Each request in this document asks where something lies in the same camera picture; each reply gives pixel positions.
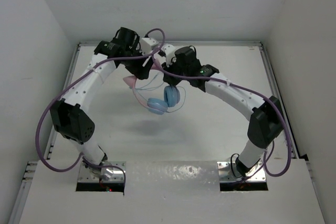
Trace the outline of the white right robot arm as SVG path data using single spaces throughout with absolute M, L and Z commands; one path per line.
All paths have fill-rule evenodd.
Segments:
M 166 72 L 164 82 L 175 86 L 186 80 L 191 86 L 226 102 L 248 120 L 248 142 L 232 169 L 235 177 L 246 176 L 283 130 L 276 113 L 280 109 L 279 100 L 271 96 L 270 102 L 267 102 L 252 92 L 235 87 L 217 68 L 202 65 L 193 46 L 176 49 L 172 45 L 165 45 L 159 55 L 165 57 L 161 65 Z

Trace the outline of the pink blue cat-ear headphones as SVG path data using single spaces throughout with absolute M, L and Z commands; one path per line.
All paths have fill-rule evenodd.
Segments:
M 175 109 L 173 111 L 169 111 L 169 108 L 173 108 L 176 105 L 179 104 L 181 100 L 181 95 L 179 91 L 179 87 L 177 86 L 166 86 L 163 90 L 163 99 L 158 99 L 158 98 L 145 98 L 142 96 L 139 91 L 153 91 L 158 89 L 161 85 L 157 87 L 152 87 L 148 88 L 148 85 L 151 84 L 151 82 L 160 74 L 158 67 L 153 64 L 150 70 L 155 70 L 158 71 L 158 73 L 153 77 L 153 79 L 146 85 L 137 88 L 136 87 L 136 82 L 138 78 L 134 75 L 132 76 L 127 76 L 123 78 L 123 81 L 128 85 L 128 87 L 132 90 L 132 93 L 136 100 L 144 107 L 146 108 L 149 112 L 157 114 L 157 115 L 163 115 L 164 113 L 173 113 L 177 110 L 179 110 L 183 105 Z

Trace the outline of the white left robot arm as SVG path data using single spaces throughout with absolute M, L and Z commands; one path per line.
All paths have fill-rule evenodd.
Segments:
M 80 78 L 49 106 L 56 132 L 76 147 L 91 169 L 100 170 L 107 161 L 106 153 L 93 139 L 95 124 L 88 115 L 95 95 L 119 65 L 124 65 L 138 79 L 148 78 L 152 55 L 161 47 L 154 38 L 140 37 L 135 31 L 121 27 L 111 41 L 98 43 Z

